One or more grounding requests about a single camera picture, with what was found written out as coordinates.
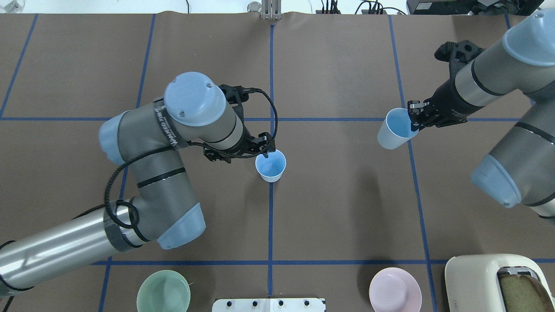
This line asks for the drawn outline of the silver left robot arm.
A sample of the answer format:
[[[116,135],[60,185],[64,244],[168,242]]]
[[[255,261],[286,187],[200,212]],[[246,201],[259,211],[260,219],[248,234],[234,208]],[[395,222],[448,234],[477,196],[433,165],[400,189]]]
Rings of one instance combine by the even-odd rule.
[[[150,242],[171,250],[204,232],[202,206],[180,154],[200,148],[210,162],[267,156],[277,127],[252,135],[243,104],[269,93],[216,84],[200,72],[177,75],[162,96],[104,122],[101,150],[116,165],[101,203],[68,222],[1,245],[1,298]]]

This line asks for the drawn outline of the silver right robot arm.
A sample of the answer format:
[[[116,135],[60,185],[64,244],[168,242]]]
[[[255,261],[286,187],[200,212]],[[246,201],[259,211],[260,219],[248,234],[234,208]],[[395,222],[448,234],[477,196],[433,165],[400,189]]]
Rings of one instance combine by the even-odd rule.
[[[515,118],[470,175],[505,208],[524,205],[554,223],[554,9],[526,16],[488,48],[446,42],[435,58],[449,66],[445,83],[424,101],[408,102],[409,127],[456,126],[496,105]]]

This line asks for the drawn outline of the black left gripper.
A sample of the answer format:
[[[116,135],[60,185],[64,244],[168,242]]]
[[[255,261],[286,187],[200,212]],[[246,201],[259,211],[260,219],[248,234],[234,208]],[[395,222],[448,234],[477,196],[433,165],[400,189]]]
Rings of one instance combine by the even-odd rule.
[[[255,158],[258,155],[269,158],[275,152],[275,136],[270,133],[260,133],[257,137],[252,136],[246,126],[242,127],[241,137],[234,146],[223,149],[207,145],[203,148],[204,156],[210,162],[224,161],[232,162],[232,159]]]

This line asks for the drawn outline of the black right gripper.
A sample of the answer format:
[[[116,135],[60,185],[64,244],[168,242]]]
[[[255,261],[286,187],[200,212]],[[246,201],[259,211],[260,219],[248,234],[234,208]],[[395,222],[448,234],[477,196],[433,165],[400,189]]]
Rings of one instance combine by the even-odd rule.
[[[466,123],[468,103],[460,97],[454,82],[448,80],[424,102],[408,101],[409,112],[420,112],[418,117],[410,117],[410,129],[419,132],[426,127],[447,127]]]

